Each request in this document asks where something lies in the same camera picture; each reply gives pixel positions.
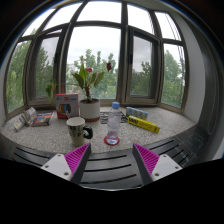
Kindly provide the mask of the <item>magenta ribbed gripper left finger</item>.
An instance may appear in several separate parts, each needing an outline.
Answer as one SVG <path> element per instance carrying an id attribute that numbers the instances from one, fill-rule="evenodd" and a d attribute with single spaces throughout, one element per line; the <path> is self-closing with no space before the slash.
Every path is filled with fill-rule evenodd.
<path id="1" fill-rule="evenodd" d="M 65 180 L 79 184 L 90 154 L 91 144 L 87 143 L 65 155 L 56 154 L 42 166 L 42 169 Z"/>

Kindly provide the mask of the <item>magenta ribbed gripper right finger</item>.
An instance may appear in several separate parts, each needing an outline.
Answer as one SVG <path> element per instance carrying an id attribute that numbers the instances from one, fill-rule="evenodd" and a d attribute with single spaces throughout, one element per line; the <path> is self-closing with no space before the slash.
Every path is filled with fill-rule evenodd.
<path id="1" fill-rule="evenodd" d="M 158 155 L 138 144 L 133 145 L 132 153 L 144 185 L 148 185 L 182 169 L 167 154 Z"/>

